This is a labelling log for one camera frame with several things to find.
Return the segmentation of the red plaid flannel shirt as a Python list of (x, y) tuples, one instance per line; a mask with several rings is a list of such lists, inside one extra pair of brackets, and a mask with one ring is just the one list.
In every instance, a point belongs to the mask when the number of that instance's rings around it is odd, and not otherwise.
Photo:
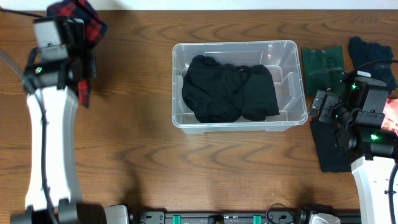
[[(98, 13), (87, 0), (63, 0), (56, 2), (47, 8), (47, 17), (53, 16), (68, 16), (74, 19), (82, 19), (85, 24), (86, 43), (93, 50), (100, 43), (108, 30), (108, 26), (99, 18)], [(61, 62), (62, 60), (54, 60), (42, 64), (44, 67), (44, 74), (50, 76), (50, 84), (56, 87)], [(78, 97), (78, 101), (81, 105), (89, 107), (91, 90), (72, 91), (74, 91)]]

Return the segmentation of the green garment with tape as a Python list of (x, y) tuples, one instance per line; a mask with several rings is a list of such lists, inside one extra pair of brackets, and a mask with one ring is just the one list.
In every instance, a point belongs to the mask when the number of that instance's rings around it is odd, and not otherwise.
[(342, 46), (327, 49), (302, 48), (302, 63), (305, 75), (305, 89), (308, 96), (315, 96), (318, 90), (341, 94), (345, 85), (343, 77)]

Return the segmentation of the black garment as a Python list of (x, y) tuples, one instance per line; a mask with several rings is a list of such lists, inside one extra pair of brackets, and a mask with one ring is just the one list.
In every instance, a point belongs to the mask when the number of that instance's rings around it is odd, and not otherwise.
[(278, 116), (272, 74), (263, 65), (221, 64), (197, 55), (183, 78), (182, 99), (201, 123), (265, 121)]

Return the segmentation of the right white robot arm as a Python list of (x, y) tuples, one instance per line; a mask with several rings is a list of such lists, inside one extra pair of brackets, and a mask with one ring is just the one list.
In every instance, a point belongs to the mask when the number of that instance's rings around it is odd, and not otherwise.
[(397, 223), (397, 134), (382, 128), (387, 84), (369, 77), (346, 82), (342, 94), (318, 90), (310, 114), (334, 125), (350, 156), (362, 223)]

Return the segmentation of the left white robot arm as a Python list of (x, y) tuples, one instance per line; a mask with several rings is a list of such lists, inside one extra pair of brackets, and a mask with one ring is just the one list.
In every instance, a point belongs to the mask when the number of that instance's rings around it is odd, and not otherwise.
[(34, 21), (37, 47), (25, 68), (1, 57), (21, 78), (32, 126), (32, 167), (25, 212), (11, 223), (129, 222), (125, 205), (103, 207), (82, 199), (75, 162), (78, 84), (96, 75), (93, 50), (81, 19), (57, 16)]

